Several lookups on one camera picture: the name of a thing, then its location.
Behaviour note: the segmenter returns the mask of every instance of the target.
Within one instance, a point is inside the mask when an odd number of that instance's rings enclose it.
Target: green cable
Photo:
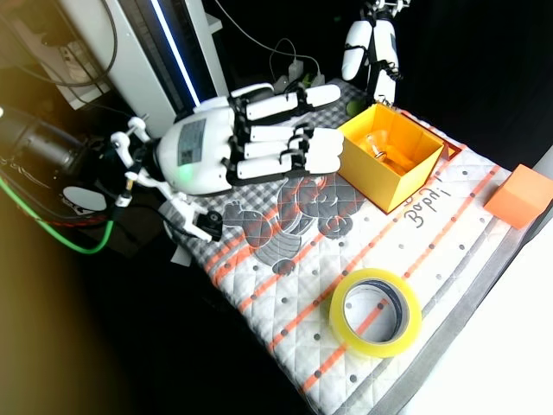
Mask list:
[[[81,246],[75,245],[73,242],[68,240],[65,236],[63,236],[61,233],[58,233],[55,229],[53,229],[48,223],[44,222],[41,217],[35,213],[33,209],[27,205],[23,201],[21,197],[19,197],[16,192],[14,192],[10,186],[2,179],[0,178],[0,188],[6,194],[11,198],[12,201],[14,201],[17,206],[19,206],[25,213],[27,213],[30,217],[36,220],[36,222],[50,235],[52,235],[54,238],[56,238],[59,242],[61,242],[63,245],[67,246],[68,248],[73,249],[76,252],[84,253],[86,255],[92,255],[94,253],[100,252],[104,246],[107,245],[107,241],[110,240],[111,231],[113,230],[113,220],[108,220],[105,225],[105,231],[104,236],[102,237],[102,240],[94,247],[90,249],[83,248]]]

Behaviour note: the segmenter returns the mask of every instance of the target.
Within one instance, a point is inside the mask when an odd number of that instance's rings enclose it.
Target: orange block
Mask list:
[[[535,220],[553,199],[553,180],[519,164],[484,206],[489,213],[520,229]]]

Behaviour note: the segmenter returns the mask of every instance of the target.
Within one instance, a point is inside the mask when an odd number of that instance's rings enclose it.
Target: gingham pattern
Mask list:
[[[359,97],[360,92],[343,82],[336,83],[342,89],[343,97],[336,108],[310,114],[306,119],[328,127],[336,127],[347,120],[346,102]],[[440,161],[436,168],[439,169],[443,163]],[[331,297],[317,302],[316,307],[293,329],[284,328],[314,303],[343,273],[342,270],[355,260],[363,247],[368,246],[404,207],[387,216],[367,201],[352,215],[351,232],[340,239],[322,238],[318,243],[310,242],[315,241],[319,234],[317,226],[312,226],[302,235],[302,246],[308,246],[309,251],[287,276],[275,278],[271,268],[253,255],[232,262],[229,258],[237,250],[247,247],[245,241],[222,256],[215,266],[207,267],[207,271],[213,276],[232,263],[219,288],[242,311],[260,341],[271,345],[270,351],[276,361],[299,389],[304,388],[305,396],[315,411],[326,415],[335,412],[352,415],[368,413],[409,367],[509,230],[501,221],[492,222],[493,217],[483,209],[490,194],[508,177],[506,170],[497,167],[497,172],[490,176],[493,166],[492,162],[469,149],[462,151],[429,186],[436,193],[445,191],[449,196],[443,194],[443,198],[436,201],[435,211],[427,209],[424,227],[417,228],[409,217],[402,216],[353,267],[354,270],[377,267],[403,275],[462,209],[457,222],[408,279],[425,310],[423,330],[411,348],[384,361],[385,364],[380,359],[361,359],[345,352],[325,373],[321,373],[322,365],[339,346],[328,325]],[[482,188],[471,196],[479,183],[483,183]],[[231,201],[240,201],[243,209],[266,213],[274,209],[282,184],[273,182],[245,186],[229,195],[196,201],[219,211]],[[184,239],[182,243],[191,249],[201,265],[206,265],[213,255],[241,233],[241,228],[225,227],[221,243],[207,244],[197,239]],[[463,260],[468,262],[468,266],[462,272],[456,272]],[[317,372],[317,380],[305,388]]]

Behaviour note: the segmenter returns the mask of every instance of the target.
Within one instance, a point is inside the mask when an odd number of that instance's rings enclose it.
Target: gray border of mat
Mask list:
[[[453,274],[444,282],[440,290],[432,297],[432,299],[423,308],[423,317],[434,308],[435,303],[449,289],[454,282],[455,276],[458,275],[467,266],[470,260],[471,253],[480,248],[486,238],[486,231],[490,231],[495,227],[497,219],[493,218],[487,225],[484,232],[476,240],[467,255],[457,265]],[[487,293],[495,285],[503,270],[510,264],[513,256],[521,246],[521,241],[525,231],[517,231],[511,228],[503,238],[492,257],[488,259],[482,270],[476,276],[474,281],[468,287],[467,291],[461,300],[451,310],[446,319],[442,322],[436,332],[429,338],[423,349],[418,353],[416,358],[411,362],[410,366],[397,379],[396,383],[385,394],[385,396],[370,410],[370,415],[389,415],[398,413],[415,395],[416,391],[421,387],[427,376],[431,372],[434,365],[438,362],[442,354],[448,349],[451,342],[465,327],[472,314],[476,311]],[[347,407],[353,402],[371,383],[377,379],[390,364],[393,358],[382,360],[372,373],[361,382],[356,391],[342,404],[342,406],[334,413],[334,415],[342,415],[346,413]]]

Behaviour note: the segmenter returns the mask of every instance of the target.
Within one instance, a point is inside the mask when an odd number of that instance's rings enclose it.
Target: robotic hand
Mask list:
[[[274,95],[271,84],[248,86],[229,97],[204,101],[193,115],[176,122],[156,141],[147,134],[141,118],[132,118],[127,132],[111,136],[128,169],[128,191],[116,205],[129,205],[134,182],[158,188],[183,217],[186,233],[219,240],[221,215],[188,201],[187,195],[214,195],[252,182],[335,172],[343,144],[339,131],[311,124],[272,124],[322,109],[339,97],[336,85],[300,87],[283,95]],[[143,144],[134,157],[129,150],[130,134]],[[153,160],[146,166],[143,161],[148,152]]]
[[[396,32],[392,19],[410,0],[371,0],[361,10],[361,20],[354,22],[346,38],[342,78],[352,80],[361,64],[369,66],[369,100],[393,104],[396,81],[400,79]]]

